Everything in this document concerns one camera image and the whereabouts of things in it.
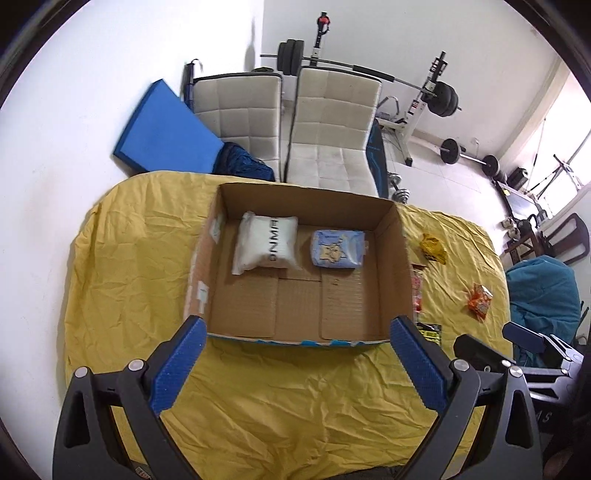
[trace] dark blue bag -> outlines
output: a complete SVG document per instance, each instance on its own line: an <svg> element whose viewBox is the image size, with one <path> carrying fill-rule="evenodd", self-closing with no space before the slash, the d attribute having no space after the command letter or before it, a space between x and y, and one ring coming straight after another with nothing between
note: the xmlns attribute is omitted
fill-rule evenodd
<svg viewBox="0 0 591 480"><path fill-rule="evenodd" d="M213 166L215 175L232 175L246 179L275 181L273 169L254 158L240 145L225 142Z"/></svg>

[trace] white cushioned chair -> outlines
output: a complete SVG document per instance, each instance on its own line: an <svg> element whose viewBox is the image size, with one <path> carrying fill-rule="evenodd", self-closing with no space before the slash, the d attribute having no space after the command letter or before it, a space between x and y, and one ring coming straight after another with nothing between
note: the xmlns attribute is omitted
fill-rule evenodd
<svg viewBox="0 0 591 480"><path fill-rule="evenodd" d="M381 86L379 80L355 72L301 68L287 182L378 196L365 147Z"/></svg>
<svg viewBox="0 0 591 480"><path fill-rule="evenodd" d="M195 79L194 112L224 142L264 161L281 181L281 75L243 72Z"/></svg>

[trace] yellow bedsheet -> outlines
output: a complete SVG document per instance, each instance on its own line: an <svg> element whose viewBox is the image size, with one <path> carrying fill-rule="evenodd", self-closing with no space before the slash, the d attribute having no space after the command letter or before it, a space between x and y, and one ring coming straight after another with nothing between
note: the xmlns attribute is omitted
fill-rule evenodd
<svg viewBox="0 0 591 480"><path fill-rule="evenodd" d="M68 381L81 365L97 373L121 369L173 335L183 320L197 235L217 185L227 181L238 179L139 175L92 209L75 241L65 317ZM425 262L418 249L425 231L449 252L446 266L429 263L423 286L423 321L443 325L448 356L462 333L510 354L501 336L509 320L505 276L486 233L457 217L400 210L412 261ZM465 308L473 282L494 293L484 324ZM116 416L130 455L141 459L121 412ZM389 344L306 348L221 339L207 341L174 407L162 415L205 480L320 479L404 463L434 418Z"/></svg>

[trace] teal blanket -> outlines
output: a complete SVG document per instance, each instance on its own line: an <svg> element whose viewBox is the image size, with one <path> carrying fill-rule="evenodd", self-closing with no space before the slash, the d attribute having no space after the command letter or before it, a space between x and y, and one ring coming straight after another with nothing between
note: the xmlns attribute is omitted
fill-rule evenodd
<svg viewBox="0 0 591 480"><path fill-rule="evenodd" d="M554 334L571 343L581 315L579 291L574 272L560 260L533 258L506 272L511 321L534 332ZM519 347L515 360L525 367L544 367L537 355Z"/></svg>

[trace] purple diaper package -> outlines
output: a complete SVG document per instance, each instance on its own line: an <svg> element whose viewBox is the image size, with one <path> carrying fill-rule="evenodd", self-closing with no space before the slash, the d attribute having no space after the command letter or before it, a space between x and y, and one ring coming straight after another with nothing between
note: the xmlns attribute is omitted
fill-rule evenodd
<svg viewBox="0 0 591 480"><path fill-rule="evenodd" d="M310 242L312 263L326 268L359 268L365 255L365 234L356 230L317 230Z"/></svg>

